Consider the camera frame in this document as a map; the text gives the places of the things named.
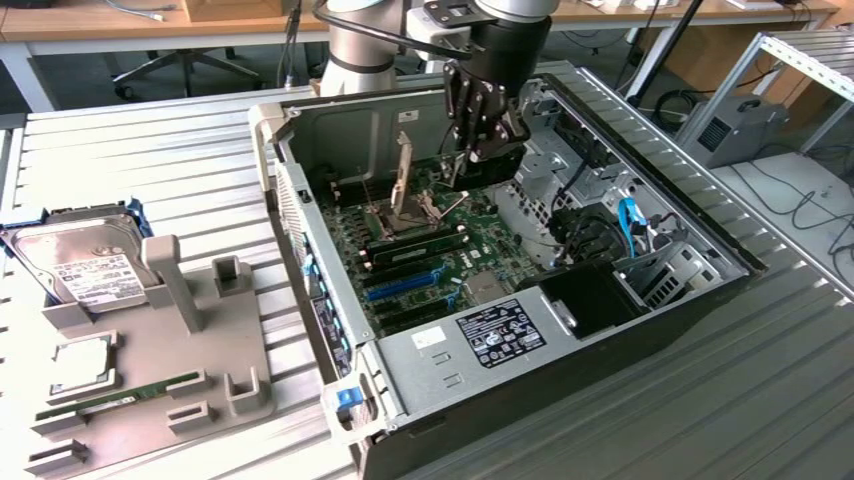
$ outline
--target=table leg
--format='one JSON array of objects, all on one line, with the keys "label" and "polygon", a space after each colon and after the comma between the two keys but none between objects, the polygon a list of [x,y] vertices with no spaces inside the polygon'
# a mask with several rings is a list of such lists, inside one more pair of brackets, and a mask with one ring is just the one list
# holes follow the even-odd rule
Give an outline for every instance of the table leg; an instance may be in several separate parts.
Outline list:
[{"label": "table leg", "polygon": [[56,101],[26,43],[0,43],[0,60],[34,112],[56,111]]},{"label": "table leg", "polygon": [[849,113],[850,109],[852,109],[852,102],[845,102],[842,106],[837,109],[837,111],[833,112],[833,115],[830,115],[830,118],[825,120],[825,123],[822,123],[822,126],[818,127],[818,130],[816,130],[816,133],[813,134],[813,136],[808,139],[808,141],[801,146],[801,151],[804,153],[810,151],[810,149],[822,139],[828,131],[840,122],[840,120],[842,120],[842,117],[845,117],[845,114]]},{"label": "table leg", "polygon": [[632,81],[632,86],[629,87],[629,92],[626,93],[626,98],[632,97],[638,90],[641,90],[641,85],[644,85],[644,81],[646,77],[650,75],[650,71],[653,70],[653,65],[658,61],[658,58],[662,56],[665,51],[665,45],[670,41],[670,37],[673,37],[674,32],[677,31],[677,27],[666,27],[662,28],[662,31],[658,34],[658,38],[650,47],[650,50],[646,54],[646,58],[641,65],[638,65],[638,73],[636,75],[634,80]]}]

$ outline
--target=green circuit board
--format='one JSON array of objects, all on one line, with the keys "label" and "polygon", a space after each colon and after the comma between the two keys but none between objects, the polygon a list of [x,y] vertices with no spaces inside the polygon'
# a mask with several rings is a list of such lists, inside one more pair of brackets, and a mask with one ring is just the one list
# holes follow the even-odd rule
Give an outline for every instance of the green circuit board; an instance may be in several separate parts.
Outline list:
[{"label": "green circuit board", "polygon": [[[462,248],[414,262],[414,268],[421,272],[438,273],[437,284],[373,301],[369,300],[369,291],[394,284],[394,281],[370,287],[363,286],[366,279],[375,272],[366,269],[359,253],[367,243],[383,242],[387,229],[385,231],[383,222],[375,212],[390,208],[390,199],[347,207],[322,204],[341,260],[347,268],[366,316],[379,335],[390,335],[477,306],[478,297],[467,288],[467,281],[479,273],[491,272],[494,277],[486,273],[479,278],[494,278],[494,287],[498,288],[491,289],[491,294],[505,295],[515,291],[525,278],[542,271],[519,245],[521,237],[507,227],[495,209],[490,209],[494,205],[490,188],[495,187],[469,191],[469,197],[442,218],[438,225],[417,224],[402,235],[403,238],[417,236],[443,226],[466,227],[467,241]],[[414,194],[429,195],[434,206],[442,212],[462,198],[461,192],[454,192],[435,179],[431,180],[425,162],[415,165],[410,191]],[[419,315],[417,318],[407,315],[407,312],[425,309],[431,310],[430,314]]]}]

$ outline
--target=warning label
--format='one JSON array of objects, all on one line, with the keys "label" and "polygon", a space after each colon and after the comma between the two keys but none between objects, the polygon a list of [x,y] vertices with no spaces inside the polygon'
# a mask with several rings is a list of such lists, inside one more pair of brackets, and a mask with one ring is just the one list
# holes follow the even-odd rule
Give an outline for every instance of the warning label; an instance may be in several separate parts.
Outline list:
[{"label": "warning label", "polygon": [[481,365],[493,368],[546,345],[518,300],[457,320]]}]

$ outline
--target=blue latch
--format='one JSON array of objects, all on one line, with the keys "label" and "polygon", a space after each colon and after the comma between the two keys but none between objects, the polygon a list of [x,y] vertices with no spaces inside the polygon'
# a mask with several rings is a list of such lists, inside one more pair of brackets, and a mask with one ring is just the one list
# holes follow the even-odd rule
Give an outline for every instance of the blue latch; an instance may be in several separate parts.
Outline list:
[{"label": "blue latch", "polygon": [[350,410],[357,405],[362,405],[365,397],[362,396],[362,389],[359,387],[349,388],[338,392],[338,411],[343,412]]},{"label": "blue latch", "polygon": [[315,264],[315,256],[314,256],[314,254],[310,253],[309,255],[306,255],[306,260],[303,262],[303,275],[305,276],[311,275],[311,267],[314,266],[314,264]]},{"label": "blue latch", "polygon": [[629,255],[634,258],[636,256],[636,239],[633,236],[633,227],[641,227],[646,229],[648,222],[644,215],[641,215],[641,209],[638,208],[638,204],[636,203],[636,199],[629,197],[624,198],[620,201],[620,205],[617,206],[617,217],[620,219],[620,227],[624,230],[624,235],[626,235],[626,240],[629,241]]}]

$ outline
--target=wooden table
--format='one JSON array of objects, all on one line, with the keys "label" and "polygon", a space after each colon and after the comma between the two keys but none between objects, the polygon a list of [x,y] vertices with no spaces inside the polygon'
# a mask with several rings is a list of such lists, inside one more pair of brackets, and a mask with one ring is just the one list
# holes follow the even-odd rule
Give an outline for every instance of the wooden table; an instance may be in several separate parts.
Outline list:
[{"label": "wooden table", "polygon": [[[824,0],[808,0],[818,25],[836,7]],[[135,6],[163,5],[163,0],[138,0]],[[633,88],[641,84],[661,55],[668,38],[673,35],[685,5],[665,8],[650,24],[662,33],[636,76]],[[553,15],[553,30],[605,30],[640,28],[646,25],[650,13],[634,7],[621,8],[606,14],[588,4],[565,0]],[[122,13],[102,0],[58,0],[47,10],[10,9],[0,33],[0,60],[7,66],[15,83],[34,112],[56,110],[50,91],[40,81],[40,72],[32,57],[74,53],[103,53],[140,50],[174,50],[179,48],[213,48],[242,45],[281,44],[285,41],[286,18],[231,20],[218,22],[187,21],[181,10],[165,12],[166,22]],[[746,12],[726,0],[706,0],[692,25],[785,23],[788,11]],[[311,13],[303,15],[298,42],[326,41],[326,25]]]}]

